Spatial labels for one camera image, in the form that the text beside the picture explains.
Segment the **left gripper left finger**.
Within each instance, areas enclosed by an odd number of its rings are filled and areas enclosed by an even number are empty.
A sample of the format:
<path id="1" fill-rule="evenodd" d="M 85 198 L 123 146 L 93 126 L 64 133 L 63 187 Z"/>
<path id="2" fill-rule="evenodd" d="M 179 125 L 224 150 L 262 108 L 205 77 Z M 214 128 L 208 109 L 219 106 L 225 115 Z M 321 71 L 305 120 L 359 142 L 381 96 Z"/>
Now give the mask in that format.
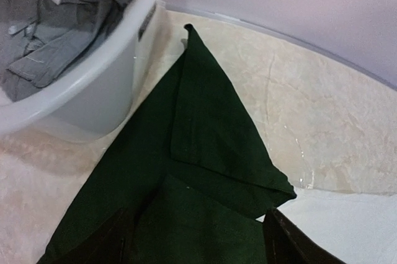
<path id="1" fill-rule="evenodd" d="M 134 231 L 133 213 L 119 209 L 83 243 L 56 263 L 129 263 Z"/>

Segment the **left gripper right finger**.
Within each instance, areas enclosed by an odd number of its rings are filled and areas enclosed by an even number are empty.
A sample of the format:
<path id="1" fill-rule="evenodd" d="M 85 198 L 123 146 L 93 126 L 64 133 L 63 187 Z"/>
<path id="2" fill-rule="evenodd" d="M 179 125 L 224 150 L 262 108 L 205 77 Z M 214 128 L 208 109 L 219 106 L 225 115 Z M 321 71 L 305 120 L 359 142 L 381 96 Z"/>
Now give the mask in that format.
<path id="1" fill-rule="evenodd" d="M 262 223 L 267 263 L 343 264 L 313 242 L 277 208 L 269 209 Z"/>

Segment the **white cloth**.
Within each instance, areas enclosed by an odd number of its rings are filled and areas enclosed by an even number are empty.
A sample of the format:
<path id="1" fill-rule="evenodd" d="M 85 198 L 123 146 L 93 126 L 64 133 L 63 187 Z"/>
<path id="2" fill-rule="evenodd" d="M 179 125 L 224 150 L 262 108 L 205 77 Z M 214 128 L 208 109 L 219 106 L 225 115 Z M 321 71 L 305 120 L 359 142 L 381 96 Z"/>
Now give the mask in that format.
<path id="1" fill-rule="evenodd" d="M 344 263 L 395 263 L 396 200 L 297 195 L 228 76 L 185 29 L 184 52 L 96 165 L 40 263 L 56 263 L 121 208 L 134 218 L 129 263 L 267 263 L 271 208 Z"/>

